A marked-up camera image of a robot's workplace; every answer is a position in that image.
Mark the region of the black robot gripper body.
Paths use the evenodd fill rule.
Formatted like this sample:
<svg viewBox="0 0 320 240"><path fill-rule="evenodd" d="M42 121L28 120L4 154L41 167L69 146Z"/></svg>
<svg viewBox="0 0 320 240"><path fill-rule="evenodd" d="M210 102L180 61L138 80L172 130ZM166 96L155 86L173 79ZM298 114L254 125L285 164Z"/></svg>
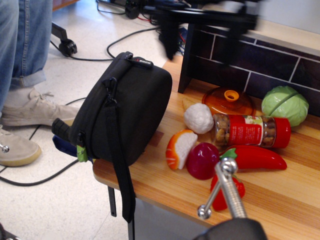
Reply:
<svg viewBox="0 0 320 240"><path fill-rule="evenodd" d="M180 24L208 25L230 30L253 30L257 25L260 0L236 0L236 10L205 10L200 6L218 5L222 0L149 0L143 12L152 15L162 30L177 29Z"/></svg>

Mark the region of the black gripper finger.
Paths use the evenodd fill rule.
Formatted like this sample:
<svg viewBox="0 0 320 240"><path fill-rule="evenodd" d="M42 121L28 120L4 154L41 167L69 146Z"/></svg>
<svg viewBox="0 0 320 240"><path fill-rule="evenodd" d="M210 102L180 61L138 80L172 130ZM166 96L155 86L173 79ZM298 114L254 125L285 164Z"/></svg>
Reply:
<svg viewBox="0 0 320 240"><path fill-rule="evenodd" d="M178 51L179 24L177 22L159 21L160 41L169 60L174 58Z"/></svg>
<svg viewBox="0 0 320 240"><path fill-rule="evenodd" d="M240 40L243 34L244 34L244 27L241 24L233 25L229 29L226 35L226 40L225 40L224 50L223 50L223 53L224 53L223 64L225 66L230 65L233 60L233 57L237 55Z"/></svg>

